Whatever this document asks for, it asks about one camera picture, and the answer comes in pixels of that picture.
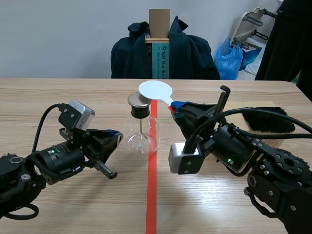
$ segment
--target table surface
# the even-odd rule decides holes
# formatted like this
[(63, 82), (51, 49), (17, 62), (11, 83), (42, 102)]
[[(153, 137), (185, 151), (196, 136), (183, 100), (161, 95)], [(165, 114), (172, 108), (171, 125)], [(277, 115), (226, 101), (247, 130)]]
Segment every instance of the table surface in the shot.
[[(95, 110), (90, 128), (124, 130), (130, 115), (127, 97), (142, 80), (0, 78), (0, 149), (27, 156), (41, 115), (55, 103), (77, 99)], [(312, 105), (299, 89), (283, 81), (168, 80), (174, 100), (216, 103), (220, 86), (231, 89), (229, 101), (273, 101), (286, 112), (312, 126)], [(45, 121), (38, 149), (63, 141), (59, 112)], [(232, 176), (211, 156), (196, 175), (170, 173), (170, 145), (184, 137), (164, 103), (158, 104), (161, 141), (157, 154), (158, 234), (285, 234), (283, 224), (262, 216), (244, 195), (246, 177)], [(286, 140), (282, 148), (312, 163), (308, 140)], [(37, 218), (3, 218), (0, 234), (144, 234), (148, 157), (134, 156), (124, 145), (107, 165), (118, 171), (108, 180), (94, 169), (47, 186), (33, 202)]]

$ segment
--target white round sign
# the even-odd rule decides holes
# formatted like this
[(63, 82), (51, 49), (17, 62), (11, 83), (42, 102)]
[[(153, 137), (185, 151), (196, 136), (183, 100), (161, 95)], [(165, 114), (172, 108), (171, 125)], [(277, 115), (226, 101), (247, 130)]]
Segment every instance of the white round sign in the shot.
[(153, 100), (163, 100), (168, 105), (173, 102), (172, 88), (169, 84), (159, 80), (149, 80), (140, 84), (139, 92), (146, 98)]

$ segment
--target glass bottle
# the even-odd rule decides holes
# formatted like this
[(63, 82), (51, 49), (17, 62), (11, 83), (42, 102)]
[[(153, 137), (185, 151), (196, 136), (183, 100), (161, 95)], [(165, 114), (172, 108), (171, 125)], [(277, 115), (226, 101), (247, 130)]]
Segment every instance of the glass bottle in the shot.
[(125, 140), (129, 151), (144, 154), (155, 152), (159, 146), (159, 123), (150, 114), (152, 100), (139, 92), (130, 94), (131, 115), (126, 119)]

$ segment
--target black jacket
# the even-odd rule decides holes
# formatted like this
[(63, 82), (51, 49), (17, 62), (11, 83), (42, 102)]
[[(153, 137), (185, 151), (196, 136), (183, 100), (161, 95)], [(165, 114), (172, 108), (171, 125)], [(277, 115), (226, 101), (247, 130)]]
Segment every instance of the black jacket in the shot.
[(312, 0), (284, 0), (277, 12), (289, 18), (312, 22)]
[[(112, 78), (152, 78), (145, 44), (148, 27), (147, 22), (131, 24), (129, 37), (115, 44), (111, 54)], [(176, 17), (170, 29), (170, 79), (220, 79), (208, 42), (183, 33), (187, 27)]]

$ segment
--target metal rod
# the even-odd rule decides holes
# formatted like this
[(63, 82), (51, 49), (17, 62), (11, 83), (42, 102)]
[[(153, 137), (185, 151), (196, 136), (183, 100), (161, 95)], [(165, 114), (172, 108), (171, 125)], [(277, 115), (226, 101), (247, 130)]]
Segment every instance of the metal rod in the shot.
[(140, 133), (142, 134), (142, 120), (140, 119)]

